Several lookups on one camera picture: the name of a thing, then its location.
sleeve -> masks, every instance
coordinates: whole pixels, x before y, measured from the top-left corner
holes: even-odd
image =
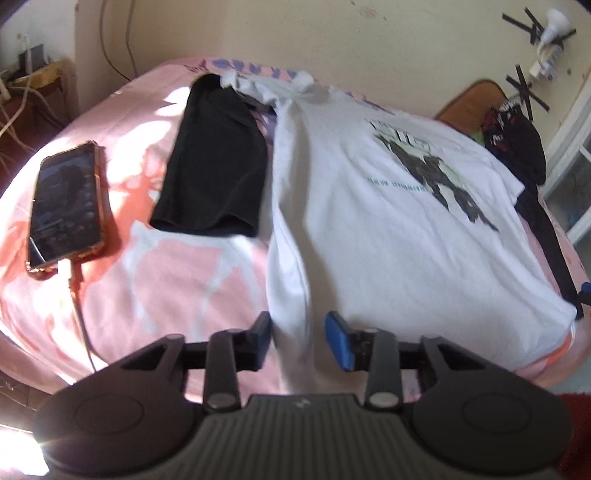
[[[222,75],[220,84],[224,88],[232,87],[264,105],[278,107],[313,86],[314,79],[307,72],[298,72],[292,82],[286,82],[270,77],[242,75],[236,70],[228,70]]]

smartphone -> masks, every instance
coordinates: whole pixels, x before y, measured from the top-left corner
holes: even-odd
[[[104,249],[101,155],[89,141],[41,162],[25,265],[31,275],[40,278],[58,260],[80,260]]]

pink bedsheet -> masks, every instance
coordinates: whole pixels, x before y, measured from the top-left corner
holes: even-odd
[[[267,308],[268,221],[262,219],[259,239],[198,237],[160,232],[147,225],[190,84],[200,74],[227,68],[285,80],[295,75],[289,70],[206,57],[162,65],[73,122],[17,175],[0,199],[0,238],[4,239],[0,243],[0,332],[5,335],[0,338],[1,370],[48,392],[90,373],[66,292],[55,277],[30,278],[24,261],[40,161],[91,139],[106,149],[113,213],[107,251],[82,265],[83,314],[100,357],[98,363],[111,363],[168,333],[182,333],[194,342],[217,330],[246,328]],[[272,120],[264,116],[257,120],[272,148]],[[586,281],[584,270],[556,227],[571,273],[580,284]],[[549,273],[537,241],[526,231]],[[589,323],[587,315],[560,349],[520,373],[542,383],[562,380],[589,350]],[[262,372],[241,372],[239,377],[243,398],[254,391],[282,391],[273,350]],[[201,390],[202,374],[192,373],[188,394],[198,397]]]

red and black fabric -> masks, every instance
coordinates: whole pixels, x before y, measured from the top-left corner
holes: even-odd
[[[560,396],[573,420],[573,440],[563,455],[558,470],[569,480],[591,478],[591,395]]]
[[[554,225],[538,200],[538,186],[546,181],[546,158],[538,131],[518,103],[506,101],[492,108],[482,123],[485,147],[523,183],[515,210],[530,226],[560,289],[560,294],[583,317],[579,289],[573,283],[564,260]]]
[[[485,147],[515,175],[525,188],[537,194],[546,181],[546,157],[540,134],[519,104],[505,102],[491,109],[482,124]]]

cream wall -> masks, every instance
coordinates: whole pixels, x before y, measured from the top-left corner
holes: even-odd
[[[174,57],[210,54],[306,69],[324,83],[375,102],[432,116],[477,79],[505,83],[516,63],[534,61],[528,35],[501,20],[540,20],[563,7],[578,35],[559,62],[560,77],[535,91],[547,144],[571,107],[591,64],[591,15],[574,0],[138,0],[132,45],[141,72]],[[131,73],[124,32],[129,0],[113,3],[112,55]]]
[[[101,2],[102,0],[80,0],[76,8],[74,50],[80,112],[86,112],[121,86],[118,75],[111,69],[100,49]],[[113,1],[107,4],[103,26],[107,51],[112,48],[112,6]]]

